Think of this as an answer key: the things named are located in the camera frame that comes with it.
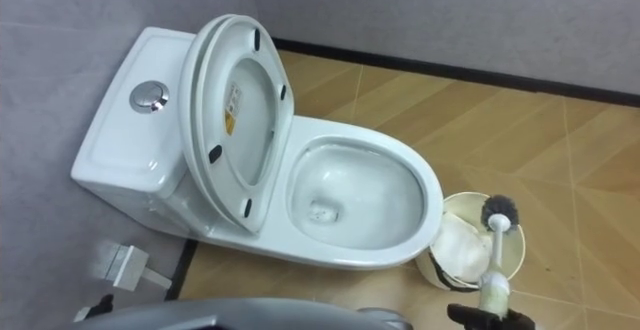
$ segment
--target toilet brush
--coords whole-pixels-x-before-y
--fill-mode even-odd
[[[510,198],[494,195],[485,201],[480,221],[493,233],[493,245],[489,267],[480,279],[479,308],[504,318],[509,311],[510,288],[501,268],[502,238],[518,226],[518,210]]]

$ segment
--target gray wall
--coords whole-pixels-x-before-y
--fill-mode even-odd
[[[640,94],[640,0],[259,0],[290,40]]]
[[[164,298],[144,280],[114,291],[93,268],[122,243],[172,276],[183,240],[142,228],[69,173],[141,29],[194,32],[226,12],[255,15],[254,0],[0,0],[0,328],[64,324],[112,291],[117,307]]]

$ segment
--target drain hole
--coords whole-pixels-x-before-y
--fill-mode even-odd
[[[331,224],[338,221],[341,207],[333,201],[313,200],[309,204],[309,220],[320,224]]]

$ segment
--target toilet tank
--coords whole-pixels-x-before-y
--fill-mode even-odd
[[[140,34],[107,89],[71,177],[149,228],[198,238],[219,215],[182,154],[177,92],[193,38],[159,28]]]

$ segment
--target white toilet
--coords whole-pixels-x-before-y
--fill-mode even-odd
[[[434,239],[426,161],[376,131],[294,115],[267,31],[226,15],[196,36],[147,28],[71,176],[150,228],[286,260],[394,266]]]

